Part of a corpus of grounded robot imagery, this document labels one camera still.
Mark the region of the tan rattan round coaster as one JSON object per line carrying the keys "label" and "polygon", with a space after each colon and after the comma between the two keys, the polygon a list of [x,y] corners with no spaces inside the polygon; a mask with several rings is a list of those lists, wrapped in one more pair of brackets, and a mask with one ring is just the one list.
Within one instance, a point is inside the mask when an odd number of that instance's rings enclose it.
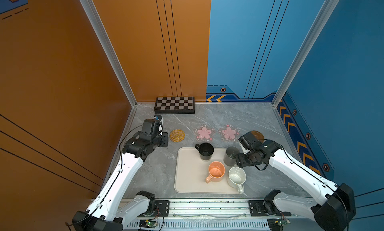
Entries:
{"label": "tan rattan round coaster", "polygon": [[175,129],[170,132],[169,138],[172,142],[181,142],[185,139],[186,134],[181,129]]}

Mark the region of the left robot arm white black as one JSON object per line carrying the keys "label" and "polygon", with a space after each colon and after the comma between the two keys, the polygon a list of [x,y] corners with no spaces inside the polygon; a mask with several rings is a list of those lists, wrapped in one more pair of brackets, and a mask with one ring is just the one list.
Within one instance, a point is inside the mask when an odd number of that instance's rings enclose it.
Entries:
{"label": "left robot arm white black", "polygon": [[119,208],[126,189],[143,163],[141,157],[136,158],[128,152],[123,154],[98,197],[85,212],[76,212],[71,224],[66,224],[69,230],[122,231],[138,216],[155,212],[155,195],[145,191],[140,191],[132,201]]}

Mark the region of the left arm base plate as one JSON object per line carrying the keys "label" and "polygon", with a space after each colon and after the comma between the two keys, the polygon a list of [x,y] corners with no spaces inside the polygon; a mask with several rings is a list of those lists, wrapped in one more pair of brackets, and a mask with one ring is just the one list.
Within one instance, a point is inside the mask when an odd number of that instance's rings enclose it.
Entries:
{"label": "left arm base plate", "polygon": [[169,200],[155,200],[155,208],[151,213],[151,216],[154,217],[158,214],[158,211],[164,216],[169,216],[170,211],[170,201]]}

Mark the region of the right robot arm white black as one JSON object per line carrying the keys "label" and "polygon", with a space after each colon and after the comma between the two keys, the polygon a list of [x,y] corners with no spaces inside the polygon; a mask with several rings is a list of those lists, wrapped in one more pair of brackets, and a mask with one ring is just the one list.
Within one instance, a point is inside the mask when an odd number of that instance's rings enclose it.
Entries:
{"label": "right robot arm white black", "polygon": [[287,153],[272,140],[260,141],[251,133],[239,139],[242,153],[237,155],[239,168],[271,166],[294,181],[309,198],[290,196],[273,190],[264,198],[264,211],[268,216],[291,213],[315,221],[324,231],[347,231],[356,215],[354,191],[346,184],[322,177]]}

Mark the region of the white mug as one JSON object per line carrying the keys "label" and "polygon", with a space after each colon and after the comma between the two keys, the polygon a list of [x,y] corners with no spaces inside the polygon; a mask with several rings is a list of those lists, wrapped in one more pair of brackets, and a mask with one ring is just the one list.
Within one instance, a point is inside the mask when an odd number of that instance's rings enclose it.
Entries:
{"label": "white mug", "polygon": [[230,187],[237,190],[239,194],[244,193],[244,183],[247,180],[247,175],[243,169],[239,167],[232,167],[227,176],[227,182]]}

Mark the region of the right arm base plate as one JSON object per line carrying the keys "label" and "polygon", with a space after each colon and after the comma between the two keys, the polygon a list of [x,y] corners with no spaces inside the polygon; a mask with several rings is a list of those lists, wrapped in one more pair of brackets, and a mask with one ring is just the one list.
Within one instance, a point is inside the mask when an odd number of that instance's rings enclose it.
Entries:
{"label": "right arm base plate", "polygon": [[292,216],[290,212],[281,212],[275,206],[273,202],[264,201],[264,200],[250,200],[248,201],[249,209],[252,217],[282,217],[282,216]]}

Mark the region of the grey mug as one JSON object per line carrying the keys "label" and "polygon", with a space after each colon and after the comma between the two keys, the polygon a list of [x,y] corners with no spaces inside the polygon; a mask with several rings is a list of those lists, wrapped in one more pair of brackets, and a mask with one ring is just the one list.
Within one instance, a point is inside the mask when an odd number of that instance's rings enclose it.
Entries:
{"label": "grey mug", "polygon": [[224,164],[233,167],[237,164],[237,157],[238,154],[240,153],[239,149],[236,147],[228,147],[225,152],[224,156]]}

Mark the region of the brown wooden round coaster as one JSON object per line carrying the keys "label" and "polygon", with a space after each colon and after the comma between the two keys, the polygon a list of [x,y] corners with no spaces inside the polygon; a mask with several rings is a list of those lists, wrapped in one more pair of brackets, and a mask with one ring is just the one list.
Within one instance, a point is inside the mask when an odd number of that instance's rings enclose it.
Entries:
{"label": "brown wooden round coaster", "polygon": [[259,131],[251,131],[251,134],[252,134],[252,142],[260,142],[260,143],[263,143],[265,141],[265,138],[263,136],[263,134]]}

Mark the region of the pink flower coaster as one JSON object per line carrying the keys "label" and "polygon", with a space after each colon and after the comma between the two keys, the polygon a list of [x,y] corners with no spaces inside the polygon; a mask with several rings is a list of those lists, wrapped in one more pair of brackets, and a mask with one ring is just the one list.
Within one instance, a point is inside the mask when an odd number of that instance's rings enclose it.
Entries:
{"label": "pink flower coaster", "polygon": [[198,142],[211,142],[214,139],[215,129],[203,124],[194,129],[196,139]]}
{"label": "pink flower coaster", "polygon": [[225,127],[219,129],[219,134],[221,135],[221,140],[235,142],[239,139],[240,130],[227,124]]}

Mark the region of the black mug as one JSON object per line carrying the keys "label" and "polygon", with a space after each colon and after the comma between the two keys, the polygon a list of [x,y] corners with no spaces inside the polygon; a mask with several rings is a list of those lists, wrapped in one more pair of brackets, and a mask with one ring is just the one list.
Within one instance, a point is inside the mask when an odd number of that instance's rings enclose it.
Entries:
{"label": "black mug", "polygon": [[209,161],[214,153],[214,147],[210,143],[196,144],[195,149],[199,151],[200,158]]}

